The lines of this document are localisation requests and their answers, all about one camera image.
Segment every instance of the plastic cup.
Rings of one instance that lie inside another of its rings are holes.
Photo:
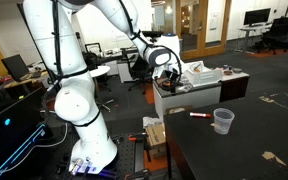
[[[224,108],[214,110],[214,130],[219,134],[227,134],[230,130],[235,115],[232,111]]]

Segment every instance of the robotic arm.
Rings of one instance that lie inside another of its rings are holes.
[[[132,40],[143,59],[159,67],[155,76],[159,77],[162,69],[179,76],[180,64],[183,64],[179,60],[177,36],[165,36],[155,45],[146,40],[136,25],[138,17],[131,0],[24,0],[24,14],[33,40],[47,68],[60,81],[55,112],[72,123],[80,137],[70,159],[69,170],[73,175],[85,171],[98,174],[117,154],[117,147],[95,103],[94,83],[70,23],[72,13],[88,3],[101,10]],[[162,46],[173,43],[177,46]]]

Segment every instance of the marker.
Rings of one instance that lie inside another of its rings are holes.
[[[211,115],[210,114],[204,114],[204,113],[190,113],[190,116],[194,116],[194,117],[206,117],[206,118],[210,118]]]

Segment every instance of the cable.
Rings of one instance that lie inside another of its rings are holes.
[[[66,127],[65,134],[64,134],[64,137],[63,137],[63,139],[61,141],[59,141],[59,142],[57,142],[55,144],[50,144],[50,145],[35,145],[35,146],[33,146],[33,148],[23,157],[23,159],[20,162],[18,162],[16,165],[11,167],[10,169],[1,170],[0,173],[2,174],[2,173],[5,173],[5,172],[9,172],[9,171],[15,169],[16,167],[18,167],[28,157],[28,155],[33,151],[33,149],[36,148],[36,147],[53,147],[53,146],[61,144],[66,139],[67,129],[68,129],[67,128],[67,123],[65,123],[65,127]]]

